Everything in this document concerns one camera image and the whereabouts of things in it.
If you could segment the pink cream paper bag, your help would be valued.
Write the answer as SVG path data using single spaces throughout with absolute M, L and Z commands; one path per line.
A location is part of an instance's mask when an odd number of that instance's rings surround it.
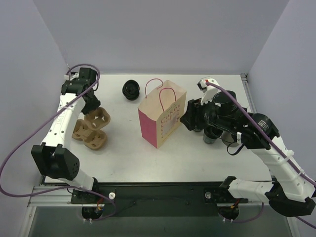
M 177 84 L 156 78 L 160 85 L 147 91 L 138 106 L 138 115 L 142 137 L 160 148 L 168 137 L 180 126 L 180 117 L 184 114 L 187 91 Z

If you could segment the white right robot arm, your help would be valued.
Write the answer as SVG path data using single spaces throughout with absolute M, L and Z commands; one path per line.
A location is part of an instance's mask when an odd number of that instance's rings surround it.
M 188 101 L 180 122 L 189 130 L 204 131 L 211 141 L 223 132 L 233 136 L 257 155 L 267 166 L 273 179 L 269 182 L 245 181 L 227 177 L 219 189 L 224 201 L 248 199 L 267 202 L 277 213 L 286 217 L 311 215 L 316 207 L 313 198 L 316 188 L 303 178 L 304 172 L 283 142 L 278 129 L 264 114 L 248 112 L 234 103 L 236 94 L 218 92 L 212 101 L 202 104 L 201 99 Z

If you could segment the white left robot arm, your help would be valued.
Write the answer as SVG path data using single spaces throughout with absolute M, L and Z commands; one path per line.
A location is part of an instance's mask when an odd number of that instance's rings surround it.
M 100 72 L 91 65 L 79 67 L 78 76 L 63 83 L 57 115 L 41 144 L 33 145 L 31 155 L 41 175 L 84 189 L 83 198 L 94 203 L 100 197 L 97 180 L 81 170 L 69 146 L 80 113 L 87 114 L 100 106 L 93 90 Z

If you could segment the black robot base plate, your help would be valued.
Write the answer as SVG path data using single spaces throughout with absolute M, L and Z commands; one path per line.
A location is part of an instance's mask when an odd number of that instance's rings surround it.
M 99 183 L 100 197 L 72 191 L 71 204 L 81 204 L 91 213 L 116 217 L 208 217 L 218 214 L 218 206 L 247 203 L 220 187 L 221 182 Z

